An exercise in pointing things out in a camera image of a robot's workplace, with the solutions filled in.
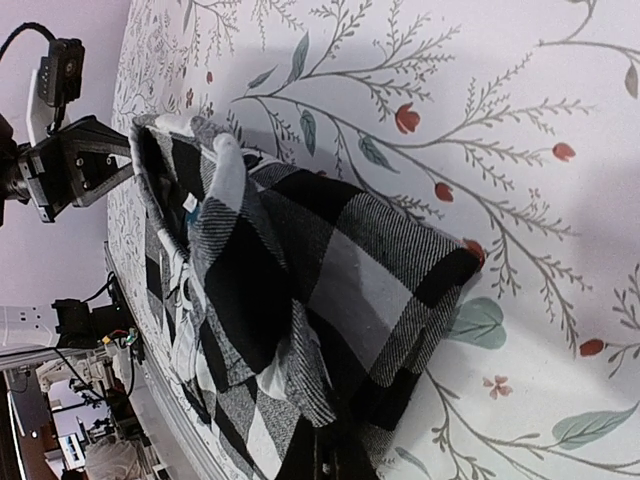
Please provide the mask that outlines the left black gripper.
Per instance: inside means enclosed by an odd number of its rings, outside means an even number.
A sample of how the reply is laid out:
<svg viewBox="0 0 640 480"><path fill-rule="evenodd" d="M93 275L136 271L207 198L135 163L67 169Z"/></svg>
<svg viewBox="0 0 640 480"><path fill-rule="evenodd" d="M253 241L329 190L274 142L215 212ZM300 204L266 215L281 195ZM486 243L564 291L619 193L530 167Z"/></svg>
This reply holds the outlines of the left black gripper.
<svg viewBox="0 0 640 480"><path fill-rule="evenodd" d="M28 197L43 223L54 223L68 206L86 208L133 175L128 137L82 117L35 146L18 146L17 165Z"/></svg>

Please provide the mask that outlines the black white checkered shirt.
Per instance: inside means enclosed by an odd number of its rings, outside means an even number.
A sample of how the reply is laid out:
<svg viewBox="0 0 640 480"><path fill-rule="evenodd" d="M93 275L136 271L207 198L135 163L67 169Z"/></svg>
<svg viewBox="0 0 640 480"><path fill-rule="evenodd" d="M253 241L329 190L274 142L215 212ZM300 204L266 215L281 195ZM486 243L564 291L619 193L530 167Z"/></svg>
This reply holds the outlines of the black white checkered shirt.
<svg viewBox="0 0 640 480"><path fill-rule="evenodd" d="M467 282L460 241L202 117L131 126L169 370L248 479L372 479Z"/></svg>

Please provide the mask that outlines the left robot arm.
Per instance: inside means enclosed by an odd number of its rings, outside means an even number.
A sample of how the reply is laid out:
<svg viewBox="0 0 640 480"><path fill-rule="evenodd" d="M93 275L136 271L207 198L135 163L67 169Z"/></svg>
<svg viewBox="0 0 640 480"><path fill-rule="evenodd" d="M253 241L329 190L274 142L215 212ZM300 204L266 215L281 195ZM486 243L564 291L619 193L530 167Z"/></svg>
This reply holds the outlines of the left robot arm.
<svg viewBox="0 0 640 480"><path fill-rule="evenodd" d="M17 144L1 125L1 201L33 203L44 223L68 206L86 208L130 179L127 138L93 115L83 117L33 146ZM93 350L115 331L126 333L134 320L115 277L104 285L111 302L96 308L88 301L57 299L49 305L1 309L1 367L45 362L63 350Z"/></svg>

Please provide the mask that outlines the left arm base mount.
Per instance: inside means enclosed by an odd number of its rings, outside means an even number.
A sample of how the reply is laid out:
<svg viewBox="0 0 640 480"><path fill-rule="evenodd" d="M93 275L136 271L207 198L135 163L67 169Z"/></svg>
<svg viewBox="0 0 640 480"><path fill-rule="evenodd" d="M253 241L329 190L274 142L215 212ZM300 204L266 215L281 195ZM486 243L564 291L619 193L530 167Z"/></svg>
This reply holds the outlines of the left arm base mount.
<svg viewBox="0 0 640 480"><path fill-rule="evenodd" d="M58 348L87 350L115 342L132 348L139 364L145 360L142 336L114 272L88 299L58 299L51 307L58 320Z"/></svg>

